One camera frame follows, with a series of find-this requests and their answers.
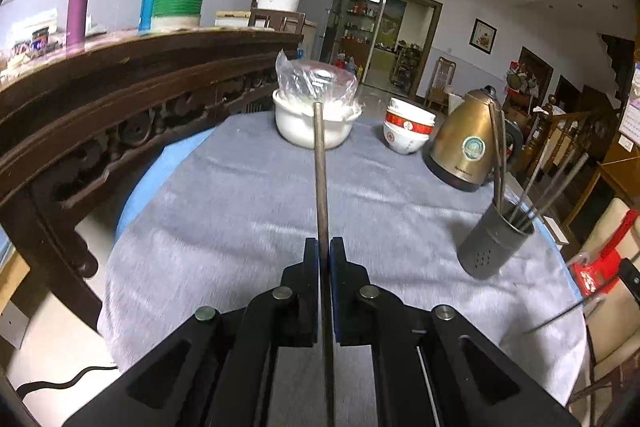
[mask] gray cup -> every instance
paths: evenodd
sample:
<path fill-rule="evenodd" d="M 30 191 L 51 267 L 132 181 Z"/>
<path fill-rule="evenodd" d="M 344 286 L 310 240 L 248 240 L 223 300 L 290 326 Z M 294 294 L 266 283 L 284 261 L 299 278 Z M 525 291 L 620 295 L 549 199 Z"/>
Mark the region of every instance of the gray cup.
<path fill-rule="evenodd" d="M 509 216 L 515 205 L 504 201 L 502 206 L 504 215 Z M 519 208 L 513 222 L 517 223 L 522 216 L 524 212 Z M 515 228 L 498 213 L 492 203 L 458 247 L 458 261 L 471 277 L 488 279 L 499 272 L 500 267 L 524 244 L 533 231 L 533 224 L 529 220 L 525 232 Z"/>

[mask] plastic wrap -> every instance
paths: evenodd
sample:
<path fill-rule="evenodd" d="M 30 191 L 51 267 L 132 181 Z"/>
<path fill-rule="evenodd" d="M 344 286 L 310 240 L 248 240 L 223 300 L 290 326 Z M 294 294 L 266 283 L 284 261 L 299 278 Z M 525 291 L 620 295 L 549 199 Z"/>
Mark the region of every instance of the plastic wrap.
<path fill-rule="evenodd" d="M 276 59 L 279 96 L 292 108 L 313 115 L 313 103 L 322 102 L 325 120 L 344 121 L 360 111 L 356 99 L 358 79 L 349 71 L 324 62 Z"/>

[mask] picture frame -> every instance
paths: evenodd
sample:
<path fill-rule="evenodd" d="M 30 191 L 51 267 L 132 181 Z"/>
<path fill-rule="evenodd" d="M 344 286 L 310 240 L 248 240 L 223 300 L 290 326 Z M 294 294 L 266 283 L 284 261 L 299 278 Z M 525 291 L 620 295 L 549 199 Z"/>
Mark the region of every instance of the picture frame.
<path fill-rule="evenodd" d="M 491 55 L 491 50 L 494 47 L 495 34 L 498 32 L 496 28 L 487 24 L 480 19 L 476 19 L 474 24 L 474 30 L 471 32 L 471 38 L 469 44 L 486 54 Z"/>

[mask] purple thermos flask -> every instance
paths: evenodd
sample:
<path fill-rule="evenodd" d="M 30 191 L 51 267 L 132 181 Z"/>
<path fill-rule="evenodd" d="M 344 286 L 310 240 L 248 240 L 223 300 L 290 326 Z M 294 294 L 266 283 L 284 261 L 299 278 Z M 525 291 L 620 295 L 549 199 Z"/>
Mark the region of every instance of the purple thermos flask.
<path fill-rule="evenodd" d="M 66 45 L 84 42 L 87 0 L 69 0 L 66 12 Z"/>

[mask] metal screw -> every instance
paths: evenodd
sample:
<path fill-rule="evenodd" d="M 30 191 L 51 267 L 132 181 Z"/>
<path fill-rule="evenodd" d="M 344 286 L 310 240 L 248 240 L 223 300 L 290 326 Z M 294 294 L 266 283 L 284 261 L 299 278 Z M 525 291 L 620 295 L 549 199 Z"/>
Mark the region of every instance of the metal screw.
<path fill-rule="evenodd" d="M 271 295 L 278 301 L 286 301 L 293 295 L 293 290 L 288 286 L 278 286 L 271 292 Z"/>
<path fill-rule="evenodd" d="M 216 316 L 216 309 L 211 306 L 200 306 L 194 315 L 200 322 L 207 322 Z"/>
<path fill-rule="evenodd" d="M 366 299 L 375 299 L 378 295 L 380 295 L 380 289 L 377 286 L 373 286 L 372 284 L 367 284 L 360 288 L 360 295 L 362 295 Z"/>
<path fill-rule="evenodd" d="M 456 311 L 451 306 L 441 304 L 440 306 L 436 307 L 436 317 L 443 321 L 450 321 L 455 316 Z"/>

